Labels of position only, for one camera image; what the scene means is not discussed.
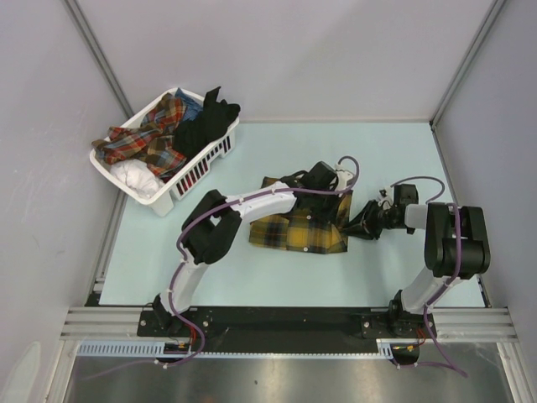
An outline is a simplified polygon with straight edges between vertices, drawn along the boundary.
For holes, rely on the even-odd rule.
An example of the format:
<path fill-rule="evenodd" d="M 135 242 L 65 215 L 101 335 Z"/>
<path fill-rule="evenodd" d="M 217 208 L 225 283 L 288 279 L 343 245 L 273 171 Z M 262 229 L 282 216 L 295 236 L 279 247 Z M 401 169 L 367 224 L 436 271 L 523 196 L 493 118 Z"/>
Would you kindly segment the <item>yellow plaid long sleeve shirt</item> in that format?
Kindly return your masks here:
<path fill-rule="evenodd" d="M 352 193 L 327 196 L 319 212 L 293 208 L 250 224 L 248 242 L 256 247 L 311 254 L 340 254 L 348 250 L 342 229 L 350 221 Z"/>

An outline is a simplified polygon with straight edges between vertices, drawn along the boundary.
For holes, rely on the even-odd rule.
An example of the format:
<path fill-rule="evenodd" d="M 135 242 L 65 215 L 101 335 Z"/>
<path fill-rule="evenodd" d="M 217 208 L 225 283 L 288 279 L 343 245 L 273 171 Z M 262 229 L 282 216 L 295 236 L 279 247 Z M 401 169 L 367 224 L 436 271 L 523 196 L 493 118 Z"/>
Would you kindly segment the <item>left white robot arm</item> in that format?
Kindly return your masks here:
<path fill-rule="evenodd" d="M 355 175 L 323 161 L 309 171 L 283 176 L 258 191 L 224 196 L 207 192 L 187 217 L 177 240 L 181 260 L 168 288 L 152 303 L 157 327 L 174 336 L 184 329 L 185 314 L 201 278 L 230 250 L 242 224 L 304 207 L 317 212 L 354 182 Z"/>

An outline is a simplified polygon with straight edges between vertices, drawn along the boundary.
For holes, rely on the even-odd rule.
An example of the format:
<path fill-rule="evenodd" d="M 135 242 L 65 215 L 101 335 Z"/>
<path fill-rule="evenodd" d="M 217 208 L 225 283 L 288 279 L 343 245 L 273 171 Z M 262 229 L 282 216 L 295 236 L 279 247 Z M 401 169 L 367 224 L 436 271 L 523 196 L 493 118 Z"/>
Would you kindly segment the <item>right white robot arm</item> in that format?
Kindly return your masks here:
<path fill-rule="evenodd" d="M 403 229 L 408 234 L 425 232 L 425 267 L 413 282 L 399 290 L 386 312 L 362 324 L 378 322 L 383 332 L 406 338 L 424 331 L 430 309 L 455 285 L 485 273 L 491 252 L 483 210 L 453 203 L 419 203 L 412 184 L 397 183 L 393 195 L 379 192 L 343 228 L 349 236 L 378 240 L 384 230 Z"/>

